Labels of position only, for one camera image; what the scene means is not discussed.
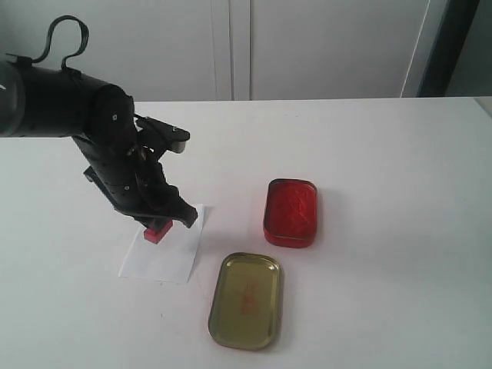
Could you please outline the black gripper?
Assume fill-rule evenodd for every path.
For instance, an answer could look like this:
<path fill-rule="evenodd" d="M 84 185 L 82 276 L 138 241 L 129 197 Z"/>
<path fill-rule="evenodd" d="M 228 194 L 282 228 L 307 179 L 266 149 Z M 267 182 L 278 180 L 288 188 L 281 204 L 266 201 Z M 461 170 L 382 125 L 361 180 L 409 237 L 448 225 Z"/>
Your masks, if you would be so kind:
<path fill-rule="evenodd" d="M 117 155 L 88 139 L 73 140 L 89 163 L 85 177 L 117 212 L 151 230 L 159 230 L 167 220 L 190 228 L 198 219 L 196 208 L 166 182 L 161 163 L 148 148 L 131 148 Z"/>

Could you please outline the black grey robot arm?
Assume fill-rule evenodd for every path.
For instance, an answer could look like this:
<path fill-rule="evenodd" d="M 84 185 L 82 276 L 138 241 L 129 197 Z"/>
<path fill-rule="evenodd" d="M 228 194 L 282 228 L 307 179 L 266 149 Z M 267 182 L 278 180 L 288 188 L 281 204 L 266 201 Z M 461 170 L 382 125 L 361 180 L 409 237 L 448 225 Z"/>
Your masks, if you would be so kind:
<path fill-rule="evenodd" d="M 52 71 L 28 63 L 1 63 L 1 136 L 70 137 L 89 163 L 85 177 L 113 208 L 146 228 L 167 221 L 190 228 L 198 218 L 160 163 L 183 152 L 188 131 L 135 113 L 117 85 L 73 69 Z"/>

